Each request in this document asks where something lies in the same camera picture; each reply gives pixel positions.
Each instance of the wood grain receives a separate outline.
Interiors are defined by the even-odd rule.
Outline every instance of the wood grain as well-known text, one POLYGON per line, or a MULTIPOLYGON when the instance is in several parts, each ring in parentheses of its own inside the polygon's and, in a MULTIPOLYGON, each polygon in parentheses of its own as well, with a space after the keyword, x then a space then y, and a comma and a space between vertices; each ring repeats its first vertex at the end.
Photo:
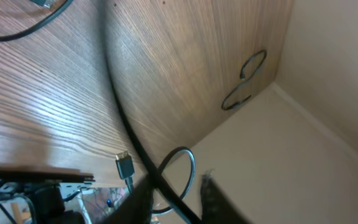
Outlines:
MULTIPOLYGON (((233 114, 220 104, 254 52, 265 48, 268 57, 238 97, 274 80, 291 2, 109 1, 114 79, 156 163, 233 114)), ((98 13, 96 1, 74 1, 42 30, 0 43, 0 166, 78 169, 122 184, 114 155, 134 152, 101 63, 98 13)), ((42 16, 30 2, 0 0, 0 35, 42 16)))

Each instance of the white wall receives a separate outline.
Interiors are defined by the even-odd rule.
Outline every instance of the white wall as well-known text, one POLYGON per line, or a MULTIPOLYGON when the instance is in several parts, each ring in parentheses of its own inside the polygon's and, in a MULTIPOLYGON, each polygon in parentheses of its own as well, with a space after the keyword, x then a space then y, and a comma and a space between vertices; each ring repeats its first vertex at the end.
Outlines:
POLYGON ((276 81, 358 150, 358 0, 295 0, 276 81))
MULTIPOLYGON (((255 224, 358 223, 357 154, 321 134, 275 89, 267 88, 192 149, 197 178, 185 202, 200 214, 200 175, 213 169, 216 182, 255 224)), ((178 191, 189 167, 181 157, 165 171, 178 191)), ((183 223, 174 212, 160 219, 183 223)))

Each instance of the wall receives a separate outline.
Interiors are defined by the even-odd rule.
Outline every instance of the wall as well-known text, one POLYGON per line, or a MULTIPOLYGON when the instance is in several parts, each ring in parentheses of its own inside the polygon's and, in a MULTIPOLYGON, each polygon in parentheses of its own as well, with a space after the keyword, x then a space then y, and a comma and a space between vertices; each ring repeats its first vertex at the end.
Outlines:
POLYGON ((277 82, 358 150, 358 1, 294 1, 277 82))
MULTIPOLYGON (((270 86, 192 148, 197 174, 185 202, 200 214, 200 175, 213 169, 216 182, 255 224, 358 223, 357 154, 278 93, 293 103, 270 86)), ((183 156, 165 171, 178 191, 189 167, 183 156)), ((183 223, 174 212, 160 219, 183 223)))

